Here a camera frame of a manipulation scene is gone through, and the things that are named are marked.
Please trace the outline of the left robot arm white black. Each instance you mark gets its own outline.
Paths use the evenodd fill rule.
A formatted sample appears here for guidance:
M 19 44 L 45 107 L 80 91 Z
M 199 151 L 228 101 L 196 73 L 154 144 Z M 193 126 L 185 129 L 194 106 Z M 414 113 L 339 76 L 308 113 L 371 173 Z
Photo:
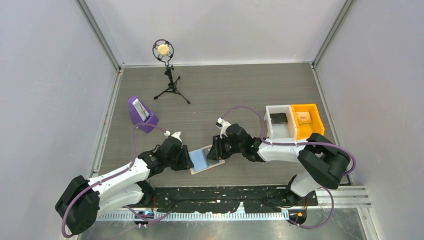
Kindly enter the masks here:
M 98 217 L 121 207 L 139 204 L 148 207 L 154 190 L 147 180 L 166 168 L 174 171 L 193 167 L 188 147 L 179 137 L 167 137 L 154 150 L 144 151 L 134 159 L 103 175 L 74 177 L 55 204 L 62 218 L 62 235 L 70 238 L 88 230 Z

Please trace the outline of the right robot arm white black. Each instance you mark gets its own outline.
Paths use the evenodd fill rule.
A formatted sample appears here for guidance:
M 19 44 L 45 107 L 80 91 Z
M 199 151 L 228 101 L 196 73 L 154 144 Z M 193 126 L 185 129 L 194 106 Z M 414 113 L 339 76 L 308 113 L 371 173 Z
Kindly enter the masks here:
M 213 137 L 208 160 L 226 160 L 240 154 L 250 162 L 282 161 L 299 163 L 305 171 L 289 181 L 285 198 L 291 205 L 299 205 L 312 191 L 321 187 L 336 190 L 351 162 L 345 151 L 319 133 L 299 142 L 270 142 L 252 137 L 239 124 L 221 127 L 221 134 Z

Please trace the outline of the beige leather card holder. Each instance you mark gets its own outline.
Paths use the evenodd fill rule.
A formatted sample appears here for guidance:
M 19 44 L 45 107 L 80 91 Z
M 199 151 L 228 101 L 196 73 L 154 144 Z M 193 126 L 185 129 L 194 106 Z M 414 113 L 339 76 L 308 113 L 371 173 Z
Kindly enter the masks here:
M 188 153 L 193 167 L 191 167 L 190 173 L 192 175 L 200 173 L 202 171 L 217 167 L 225 163 L 225 160 L 211 160 L 207 159 L 207 154 L 210 152 L 212 145 L 207 145 L 203 148 L 192 150 Z

